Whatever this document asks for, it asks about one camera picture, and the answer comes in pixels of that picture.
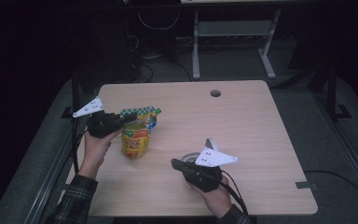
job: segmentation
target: hand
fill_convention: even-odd
[[[223,176],[222,182],[228,185],[228,179],[225,176]],[[208,209],[217,218],[222,218],[230,210],[232,205],[230,195],[221,185],[209,192],[204,192],[190,183],[188,185],[203,198]]]
[[[79,175],[83,175],[95,179],[100,166],[103,164],[103,158],[106,155],[107,149],[111,145],[113,138],[121,133],[121,129],[110,133],[104,138],[97,138],[86,132],[85,135],[85,154],[84,160],[80,166]]]

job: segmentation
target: person's left hand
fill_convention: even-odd
[[[79,175],[95,179],[112,139],[118,136],[121,131],[121,129],[117,130],[104,138],[91,136],[89,132],[85,133],[85,154],[78,172]]]

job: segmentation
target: tabletop hole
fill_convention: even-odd
[[[222,94],[222,92],[220,92],[218,90],[211,91],[212,97],[219,97],[221,94]]]

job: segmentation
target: gray carpet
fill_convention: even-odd
[[[295,40],[287,42],[274,41],[270,49],[270,60],[277,78],[267,78],[257,48],[260,43],[247,42],[233,48],[220,47],[214,53],[201,53],[201,81],[210,80],[247,80],[261,79],[270,86],[279,84],[296,74],[289,71]],[[188,81],[191,74],[191,53],[178,54],[178,63],[167,58],[146,61],[153,70],[153,82]],[[150,75],[146,67],[142,69],[145,77]],[[312,192],[319,210],[312,216],[259,217],[258,223],[358,223],[358,190],[344,179],[324,172],[333,172],[351,181],[358,187],[358,178],[352,169],[350,160],[337,138],[331,120],[326,117],[318,100],[325,97],[325,92],[318,94],[306,89],[310,77],[306,77],[287,90],[271,91],[289,133],[294,149],[312,184]],[[61,112],[71,104],[71,85],[67,83],[57,96],[45,122],[29,149],[21,168],[14,177],[11,186],[0,205],[0,223],[22,223],[27,211],[32,206],[38,186],[48,172],[48,163],[56,154],[63,137],[70,132],[68,121],[60,119]],[[350,139],[358,153],[358,101],[351,87],[339,80],[337,86],[337,103],[345,105],[353,116],[352,119],[341,119],[338,125]],[[49,214],[58,201],[64,180],[69,172],[70,161],[61,172],[56,190],[51,194],[44,217]],[[20,199],[27,194],[27,199]],[[89,223],[119,223],[109,217],[91,217]]]

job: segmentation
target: plaid sleeve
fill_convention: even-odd
[[[90,204],[98,182],[82,175],[76,175],[62,196],[47,223],[87,223]]]
[[[247,217],[235,204],[231,209],[217,221],[217,224],[252,224],[252,220]]]

